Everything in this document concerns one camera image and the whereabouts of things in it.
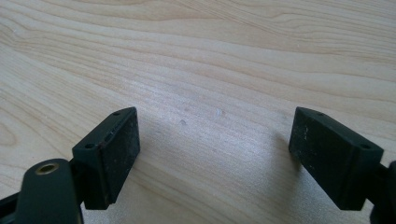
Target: hole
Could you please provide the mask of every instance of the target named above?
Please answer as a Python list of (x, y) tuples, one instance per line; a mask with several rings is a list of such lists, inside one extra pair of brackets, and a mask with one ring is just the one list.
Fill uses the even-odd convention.
[(35, 173), (37, 175), (47, 175), (56, 171), (58, 168), (59, 168), (58, 163), (49, 163), (38, 167), (38, 169), (35, 170)]
[(87, 144), (87, 145), (85, 145), (85, 148), (92, 148), (94, 146), (95, 146), (94, 144)]
[(362, 148), (370, 148), (370, 146), (367, 146), (366, 144), (361, 144)]

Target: wood grain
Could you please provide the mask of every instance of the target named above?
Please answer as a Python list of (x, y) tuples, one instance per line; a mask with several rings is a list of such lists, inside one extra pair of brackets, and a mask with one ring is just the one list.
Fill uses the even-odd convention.
[(293, 162), (297, 105), (396, 159), (394, 1), (0, 1), (0, 197), (136, 106), (142, 151), (86, 223), (368, 223)]

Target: wooden table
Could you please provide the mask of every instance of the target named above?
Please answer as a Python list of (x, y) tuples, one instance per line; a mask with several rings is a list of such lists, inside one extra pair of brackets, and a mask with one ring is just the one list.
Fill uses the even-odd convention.
[(86, 223), (368, 223), (288, 142), (297, 105), (396, 160), (394, 1), (0, 2), (0, 197), (136, 106), (141, 153)]

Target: black plastic part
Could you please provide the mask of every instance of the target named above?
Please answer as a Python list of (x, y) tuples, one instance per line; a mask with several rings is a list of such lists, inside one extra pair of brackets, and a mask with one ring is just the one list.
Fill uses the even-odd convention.
[(82, 223), (79, 205), (107, 209), (114, 203), (139, 151), (136, 109), (112, 113), (73, 148), (70, 162), (30, 168), (21, 192), (0, 200), (0, 224)]
[(373, 182), (374, 187), (368, 195), (368, 199), (375, 205), (370, 215), (371, 223), (396, 223), (396, 161), (388, 169), (381, 165)]
[(335, 119), (301, 107), (289, 150), (342, 210), (361, 210), (384, 152)]
[(68, 161), (42, 161), (25, 173), (15, 223), (82, 223)]
[(87, 209), (107, 209), (117, 200), (139, 151), (134, 107), (114, 112), (73, 147), (75, 165), (85, 169)]
[(12, 194), (0, 201), (0, 224), (13, 223), (19, 193)]

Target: black plastic mount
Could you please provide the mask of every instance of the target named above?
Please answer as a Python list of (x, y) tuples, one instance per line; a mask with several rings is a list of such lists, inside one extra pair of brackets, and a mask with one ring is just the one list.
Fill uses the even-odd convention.
[(140, 151), (134, 107), (114, 112), (75, 147), (71, 161), (42, 161), (24, 175), (21, 192), (0, 201), (0, 224), (82, 223), (80, 204), (114, 203)]
[(290, 153), (342, 210), (374, 205), (372, 223), (396, 223), (396, 162), (380, 164), (384, 150), (335, 119), (297, 107)]

